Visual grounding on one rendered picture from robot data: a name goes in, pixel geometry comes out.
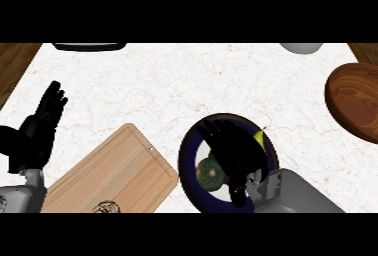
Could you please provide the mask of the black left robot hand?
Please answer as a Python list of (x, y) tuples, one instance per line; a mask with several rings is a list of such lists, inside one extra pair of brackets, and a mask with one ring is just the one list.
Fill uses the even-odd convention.
[(9, 157), (10, 174), (46, 166), (66, 102), (60, 83), (53, 81), (43, 94), (35, 113), (25, 118), (21, 127), (15, 129), (0, 125), (0, 154)]

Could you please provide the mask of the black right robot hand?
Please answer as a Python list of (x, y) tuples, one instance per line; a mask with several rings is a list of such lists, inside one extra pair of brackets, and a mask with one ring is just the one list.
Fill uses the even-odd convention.
[(229, 194), (233, 206), (247, 204), (247, 180), (251, 173), (261, 183), (269, 174), (267, 156), (248, 131), (230, 121), (205, 120), (198, 132), (211, 148), (213, 155), (229, 177)]

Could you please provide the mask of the green squash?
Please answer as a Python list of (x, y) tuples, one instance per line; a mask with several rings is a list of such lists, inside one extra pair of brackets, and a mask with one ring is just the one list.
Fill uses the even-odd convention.
[(208, 192), (217, 191), (223, 185), (224, 177), (226, 174), (216, 159), (202, 159), (196, 167), (196, 181), (201, 188)]

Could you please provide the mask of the dark blue plate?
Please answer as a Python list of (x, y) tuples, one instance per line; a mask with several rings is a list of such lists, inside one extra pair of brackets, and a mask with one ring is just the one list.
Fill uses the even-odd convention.
[(251, 135), (260, 130), (260, 127), (242, 116), (230, 113), (218, 113), (202, 118), (190, 127), (179, 150), (179, 176), (186, 196), (202, 213), (252, 213), (254, 204), (247, 199), (242, 208), (236, 208), (229, 198), (229, 187), (223, 185), (216, 192), (205, 191), (196, 181), (195, 168), (204, 158), (210, 156), (210, 147), (202, 139), (196, 127), (204, 125), (204, 121), (226, 121), (242, 127)]

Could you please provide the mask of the brown wooden bowl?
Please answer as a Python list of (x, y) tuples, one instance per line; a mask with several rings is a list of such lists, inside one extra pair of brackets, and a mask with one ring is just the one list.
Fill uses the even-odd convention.
[(325, 103), (341, 127), (378, 144), (378, 66), (343, 64), (325, 83)]

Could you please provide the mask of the yellow pear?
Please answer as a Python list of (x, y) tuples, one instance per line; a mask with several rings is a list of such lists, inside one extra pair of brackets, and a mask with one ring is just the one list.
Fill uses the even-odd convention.
[(255, 139), (257, 143), (260, 144), (263, 150), (266, 151), (266, 147), (264, 147), (264, 130), (266, 130), (266, 127), (263, 127), (263, 129), (255, 132), (254, 139)]

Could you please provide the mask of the wooden cutting board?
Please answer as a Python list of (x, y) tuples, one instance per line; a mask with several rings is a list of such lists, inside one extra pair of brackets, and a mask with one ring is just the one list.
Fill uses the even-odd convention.
[(123, 213), (154, 212), (176, 184), (177, 172), (127, 123), (47, 189), (41, 212), (93, 212), (105, 201)]

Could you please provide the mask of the brown striped round object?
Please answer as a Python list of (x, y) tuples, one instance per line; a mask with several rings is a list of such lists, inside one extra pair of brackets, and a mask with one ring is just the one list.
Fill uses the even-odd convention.
[(92, 210), (93, 213), (120, 213), (120, 206), (111, 200), (102, 201)]

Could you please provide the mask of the black appliance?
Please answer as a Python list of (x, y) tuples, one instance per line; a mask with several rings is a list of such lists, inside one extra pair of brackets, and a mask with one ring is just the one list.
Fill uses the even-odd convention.
[(53, 46), (63, 51), (99, 52), (120, 50), (125, 47), (125, 43), (55, 43)]

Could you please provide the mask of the grey round object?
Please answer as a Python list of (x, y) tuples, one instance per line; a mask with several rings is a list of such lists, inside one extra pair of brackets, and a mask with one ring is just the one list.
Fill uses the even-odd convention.
[(282, 43), (281, 46), (294, 54), (313, 54), (322, 47), (322, 43)]

